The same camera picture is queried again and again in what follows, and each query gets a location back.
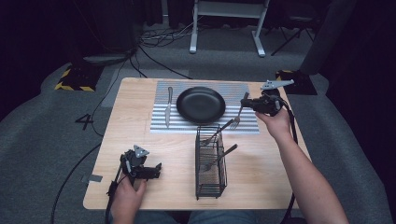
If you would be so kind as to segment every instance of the person's right hand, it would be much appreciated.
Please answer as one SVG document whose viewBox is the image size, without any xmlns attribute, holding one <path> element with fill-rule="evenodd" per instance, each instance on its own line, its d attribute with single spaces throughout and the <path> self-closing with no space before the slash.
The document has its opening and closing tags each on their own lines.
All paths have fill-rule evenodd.
<svg viewBox="0 0 396 224">
<path fill-rule="evenodd" d="M 270 117 L 268 115 L 256 112 L 257 118 L 264 121 L 267 125 L 268 132 L 275 138 L 275 140 L 282 137 L 290 137 L 290 118 L 288 111 L 285 109 L 279 110 L 279 112 Z"/>
</svg>

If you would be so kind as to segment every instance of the person's left hand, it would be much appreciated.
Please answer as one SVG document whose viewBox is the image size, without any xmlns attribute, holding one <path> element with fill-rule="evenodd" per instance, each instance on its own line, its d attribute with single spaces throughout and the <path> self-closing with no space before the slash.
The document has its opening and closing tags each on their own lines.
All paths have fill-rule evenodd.
<svg viewBox="0 0 396 224">
<path fill-rule="evenodd" d="M 134 190 L 128 176 L 120 175 L 121 182 L 117 187 L 113 204 L 111 205 L 111 215 L 114 223 L 134 223 L 134 216 L 143 201 L 146 191 L 147 181 L 140 182 L 139 189 Z"/>
</svg>

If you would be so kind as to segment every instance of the gray carpet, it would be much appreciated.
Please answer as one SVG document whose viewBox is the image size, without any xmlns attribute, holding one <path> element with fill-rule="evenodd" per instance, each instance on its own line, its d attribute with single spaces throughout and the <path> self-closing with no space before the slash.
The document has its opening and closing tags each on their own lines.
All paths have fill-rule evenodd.
<svg viewBox="0 0 396 224">
<path fill-rule="evenodd" d="M 262 35 L 267 56 L 260 58 L 251 29 L 254 28 L 205 30 L 198 35 L 196 54 L 189 54 L 188 36 L 166 47 L 144 50 L 155 60 L 194 79 L 265 81 L 274 79 L 276 70 L 298 69 L 311 43 L 305 35 L 274 57 L 269 54 L 283 42 L 282 34 L 275 30 Z M 166 70 L 141 50 L 132 61 L 135 65 L 138 62 L 148 77 L 158 77 L 150 71 Z M 113 101 L 108 98 L 103 106 L 101 103 L 121 64 L 105 68 L 96 92 L 56 91 L 54 87 L 66 66 L 49 74 L 41 94 L 16 108 L 0 124 L 0 223 L 50 222 L 55 197 L 66 176 L 102 140 L 95 132 L 105 132 Z M 132 76 L 132 71 L 127 62 L 120 77 Z M 352 131 L 325 96 L 327 80 L 321 75 L 311 79 L 318 95 L 289 95 L 289 99 L 313 163 L 333 186 L 350 223 L 392 223 L 381 181 Z M 117 85 L 113 88 L 114 96 Z M 75 120 L 92 114 L 96 107 L 94 129 L 89 126 L 83 131 L 83 124 Z M 80 179 L 91 173 L 97 153 L 95 150 L 88 156 L 64 186 L 55 223 L 104 222 L 104 211 L 86 210 L 82 205 L 87 186 Z M 257 211 L 261 223 L 279 223 L 284 212 Z M 298 210 L 293 214 L 301 215 Z"/>
</svg>

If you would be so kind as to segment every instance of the utensil holder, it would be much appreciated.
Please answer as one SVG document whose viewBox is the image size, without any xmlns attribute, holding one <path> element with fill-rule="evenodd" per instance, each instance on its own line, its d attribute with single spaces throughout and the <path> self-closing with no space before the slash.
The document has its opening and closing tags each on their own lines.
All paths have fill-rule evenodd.
<svg viewBox="0 0 396 224">
<path fill-rule="evenodd" d="M 212 136 L 218 129 L 219 125 L 207 127 L 199 126 L 195 138 L 195 195 L 199 197 L 221 196 L 221 193 L 227 187 L 227 171 L 224 157 L 217 161 L 210 170 L 203 171 L 202 166 L 209 164 L 224 153 L 222 135 L 218 133 L 212 138 L 210 143 L 201 146 L 201 141 Z"/>
</svg>

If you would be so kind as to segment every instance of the human hand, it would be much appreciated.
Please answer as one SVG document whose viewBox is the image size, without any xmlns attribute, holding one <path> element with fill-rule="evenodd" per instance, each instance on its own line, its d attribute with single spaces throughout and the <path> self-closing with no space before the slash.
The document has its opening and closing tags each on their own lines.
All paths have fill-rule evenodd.
<svg viewBox="0 0 396 224">
<path fill-rule="evenodd" d="M 273 117 L 259 112 L 256 112 L 256 116 L 260 120 L 264 121 L 267 125 L 268 132 L 275 138 L 275 140 L 282 137 L 291 137 L 290 118 L 288 111 L 285 109 L 279 110 L 279 112 Z"/>
<path fill-rule="evenodd" d="M 113 223 L 134 223 L 134 216 L 143 201 L 147 181 L 142 180 L 139 189 L 135 191 L 128 176 L 121 174 L 120 179 L 121 182 L 117 187 L 114 201 L 111 205 L 111 215 L 114 219 Z"/>
</svg>

